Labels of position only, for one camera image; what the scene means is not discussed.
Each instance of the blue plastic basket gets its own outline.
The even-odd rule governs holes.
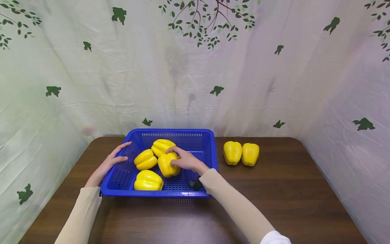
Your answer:
[[[216,146],[214,133],[207,129],[135,129],[130,131],[123,143],[133,143],[123,148],[117,156],[127,156],[129,159],[116,164],[107,173],[101,185],[101,192],[106,196],[128,197],[158,197],[158,198],[204,198],[209,197],[206,190],[193,191],[188,183],[196,180],[199,175],[191,170],[180,169],[177,176],[164,178],[158,165],[151,170],[164,180],[161,191],[136,191],[134,182],[139,170],[134,165],[134,159],[142,151],[151,148],[157,139],[168,139],[178,147],[191,152],[195,157],[210,168],[217,168]]]

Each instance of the wooden table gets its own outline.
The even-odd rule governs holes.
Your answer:
[[[80,188],[122,137],[94,140],[20,243],[54,243]],[[255,167],[228,166],[226,141],[253,142],[261,152]],[[292,138],[216,138],[220,174],[246,196],[293,244],[366,243],[317,166]],[[247,243],[213,198],[104,197],[89,243]]]

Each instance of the white curtain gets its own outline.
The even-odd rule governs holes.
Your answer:
[[[369,243],[389,243],[389,9],[0,0],[0,242],[21,239],[93,139],[209,128],[301,140]]]

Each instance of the yellow bell pepper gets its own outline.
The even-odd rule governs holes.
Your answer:
[[[243,149],[239,142],[228,141],[223,145],[223,156],[228,165],[237,165],[241,159]]]
[[[253,143],[245,143],[243,145],[243,155],[241,160],[244,165],[254,166],[259,158],[260,148]]]
[[[139,172],[134,182],[134,189],[138,191],[161,191],[163,186],[163,179],[151,170]]]
[[[179,159],[177,154],[174,152],[163,154],[158,158],[158,167],[165,178],[178,175],[180,172],[180,168],[178,166],[171,166],[170,162],[172,159]]]
[[[165,154],[168,148],[173,146],[176,146],[176,144],[170,140],[158,139],[153,142],[152,151],[157,157],[160,157],[161,155]]]
[[[138,154],[134,159],[134,164],[138,170],[151,169],[157,164],[157,158],[153,155],[151,149],[146,149],[145,151]]]

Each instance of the beige arm sleeve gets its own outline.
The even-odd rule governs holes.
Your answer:
[[[215,170],[209,169],[199,178],[208,194],[226,210],[250,244],[259,244],[275,230],[264,215]]]
[[[87,244],[101,199],[100,187],[80,189],[76,204],[55,244]]]

